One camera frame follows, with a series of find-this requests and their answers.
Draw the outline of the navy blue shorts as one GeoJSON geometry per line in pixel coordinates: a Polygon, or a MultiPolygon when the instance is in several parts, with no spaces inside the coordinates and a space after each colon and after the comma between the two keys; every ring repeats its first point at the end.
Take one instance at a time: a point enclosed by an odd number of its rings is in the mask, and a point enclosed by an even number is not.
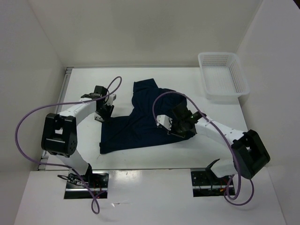
{"type": "Polygon", "coordinates": [[[181,103],[187,105],[185,97],[158,87],[153,78],[135,82],[132,112],[128,116],[110,118],[102,124],[100,153],[177,143],[194,137],[192,132],[187,132],[184,138],[169,135],[156,126],[155,115],[175,119],[172,109],[181,103]]]}

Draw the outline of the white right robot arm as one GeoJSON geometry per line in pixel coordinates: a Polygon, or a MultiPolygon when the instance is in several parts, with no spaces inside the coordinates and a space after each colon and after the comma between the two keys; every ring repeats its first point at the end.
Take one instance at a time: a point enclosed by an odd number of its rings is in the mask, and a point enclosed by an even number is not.
{"type": "Polygon", "coordinates": [[[183,104],[177,105],[172,112],[174,119],[166,115],[157,116],[157,123],[168,134],[181,138],[187,137],[188,133],[200,134],[232,150],[232,160],[216,159],[206,167],[205,177],[210,184],[217,184],[222,177],[234,174],[250,180],[269,163],[270,156],[256,131],[230,128],[214,122],[204,113],[192,113],[183,104]]]}

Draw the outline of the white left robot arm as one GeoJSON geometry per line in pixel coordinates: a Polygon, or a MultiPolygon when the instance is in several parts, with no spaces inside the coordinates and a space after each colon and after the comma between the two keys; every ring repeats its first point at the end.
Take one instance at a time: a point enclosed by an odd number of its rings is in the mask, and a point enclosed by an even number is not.
{"type": "Polygon", "coordinates": [[[60,178],[85,188],[100,181],[100,176],[92,172],[91,165],[77,150],[77,125],[91,114],[100,122],[109,120],[115,99],[116,94],[110,94],[107,88],[95,86],[92,93],[81,96],[79,103],[60,113],[46,116],[41,147],[69,168],[70,174],[60,178]]]}

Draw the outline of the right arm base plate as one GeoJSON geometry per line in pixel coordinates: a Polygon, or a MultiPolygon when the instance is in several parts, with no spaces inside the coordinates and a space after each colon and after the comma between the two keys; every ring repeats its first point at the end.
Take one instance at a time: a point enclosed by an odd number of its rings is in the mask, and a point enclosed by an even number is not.
{"type": "Polygon", "coordinates": [[[205,169],[191,169],[193,197],[223,196],[231,176],[216,178],[205,169]]]}

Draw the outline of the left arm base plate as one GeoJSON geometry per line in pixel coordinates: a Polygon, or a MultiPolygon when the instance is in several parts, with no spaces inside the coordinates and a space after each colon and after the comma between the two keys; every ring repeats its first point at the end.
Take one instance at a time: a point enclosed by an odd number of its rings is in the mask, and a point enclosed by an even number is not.
{"type": "MultiPolygon", "coordinates": [[[[109,171],[93,171],[96,175],[96,180],[89,184],[89,188],[93,195],[98,195],[97,199],[106,199],[108,194],[108,181],[109,181],[109,171]]],[[[65,175],[58,175],[63,180],[66,180],[66,188],[64,193],[64,199],[92,199],[87,188],[79,180],[68,181],[68,177],[65,175]]]]}

